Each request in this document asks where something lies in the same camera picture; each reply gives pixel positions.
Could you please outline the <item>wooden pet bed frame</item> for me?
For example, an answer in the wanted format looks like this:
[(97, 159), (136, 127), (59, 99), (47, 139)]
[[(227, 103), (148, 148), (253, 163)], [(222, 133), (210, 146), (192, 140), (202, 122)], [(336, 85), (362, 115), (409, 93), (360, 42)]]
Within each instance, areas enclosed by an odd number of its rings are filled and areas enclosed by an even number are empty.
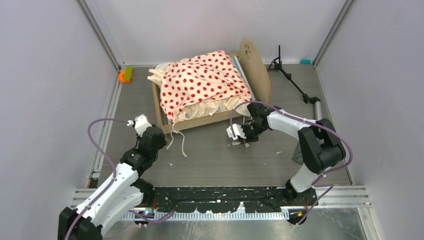
[[(245, 38), (241, 41), (239, 50), (237, 52), (227, 54), (229, 54), (230, 57), (236, 56), (238, 58), (238, 61), (240, 62), (244, 74), (250, 84), (251, 93), (253, 97), (252, 100), (259, 99), (266, 103), (270, 103), (272, 94), (269, 75), (254, 43), (250, 39)], [(232, 110), (228, 110), (221, 113), (217, 113), (213, 116), (203, 116), (196, 119), (172, 124), (161, 108), (160, 89), (153, 82), (152, 89), (157, 122), (165, 133), (170, 133), (172, 131), (187, 130), (190, 128), (228, 120), (231, 116)], [(237, 112), (234, 114), (234, 117), (239, 116), (243, 115)]]

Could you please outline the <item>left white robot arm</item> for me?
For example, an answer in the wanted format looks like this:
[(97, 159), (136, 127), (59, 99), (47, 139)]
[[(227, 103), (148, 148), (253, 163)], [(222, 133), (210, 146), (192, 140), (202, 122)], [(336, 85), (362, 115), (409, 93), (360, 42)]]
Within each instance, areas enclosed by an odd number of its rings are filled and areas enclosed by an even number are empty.
[(135, 146), (123, 154), (111, 175), (86, 200), (61, 211), (59, 240), (101, 240), (124, 214), (153, 202), (153, 185), (141, 176), (167, 145), (165, 134), (144, 114), (126, 121), (126, 125), (136, 132)]

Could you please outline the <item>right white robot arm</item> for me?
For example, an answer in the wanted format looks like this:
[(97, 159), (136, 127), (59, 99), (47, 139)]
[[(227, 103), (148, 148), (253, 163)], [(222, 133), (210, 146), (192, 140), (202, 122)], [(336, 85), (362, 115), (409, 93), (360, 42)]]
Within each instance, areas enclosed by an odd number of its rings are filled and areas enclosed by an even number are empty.
[(303, 163), (283, 190), (285, 199), (291, 205), (299, 205), (305, 199), (306, 192), (346, 158), (348, 145), (336, 133), (329, 119), (302, 118), (258, 100), (244, 104), (252, 119), (242, 125), (230, 123), (226, 132), (234, 142), (257, 142), (259, 135), (267, 130), (282, 132), (298, 141)]

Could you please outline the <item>strawberry print ruffled blanket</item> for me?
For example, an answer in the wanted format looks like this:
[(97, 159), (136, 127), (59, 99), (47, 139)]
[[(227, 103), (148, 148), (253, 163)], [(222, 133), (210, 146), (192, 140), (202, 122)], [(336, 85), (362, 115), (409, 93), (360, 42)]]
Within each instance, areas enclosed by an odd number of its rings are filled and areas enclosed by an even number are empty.
[(240, 103), (253, 100), (251, 88), (223, 50), (161, 63), (149, 72), (147, 79), (159, 87), (160, 106), (173, 125), (233, 109), (250, 116)]

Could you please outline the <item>blue striped mattress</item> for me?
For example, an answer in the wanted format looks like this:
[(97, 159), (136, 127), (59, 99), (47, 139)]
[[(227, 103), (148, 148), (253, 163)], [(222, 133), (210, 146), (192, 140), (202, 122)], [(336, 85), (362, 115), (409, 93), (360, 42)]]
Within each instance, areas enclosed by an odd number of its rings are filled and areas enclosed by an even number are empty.
[(247, 88), (248, 88), (249, 90), (252, 90), (252, 89), (251, 89), (251, 86), (250, 86), (250, 84), (249, 84), (249, 81), (248, 81), (248, 79), (247, 79), (247, 77), (246, 77), (246, 75), (245, 75), (245, 73), (244, 73), (244, 70), (243, 70), (243, 68), (242, 68), (242, 66), (241, 66), (241, 64), (240, 64), (240, 62), (239, 62), (239, 60), (238, 60), (238, 57), (237, 57), (237, 56), (232, 56), (232, 57), (231, 57), (231, 62), (232, 62), (232, 64), (235, 66), (235, 68), (237, 69), (237, 71), (240, 73), (240, 75), (241, 75), (242, 79), (244, 80), (244, 82), (245, 82), (245, 83), (246, 83), (246, 85), (247, 85)]

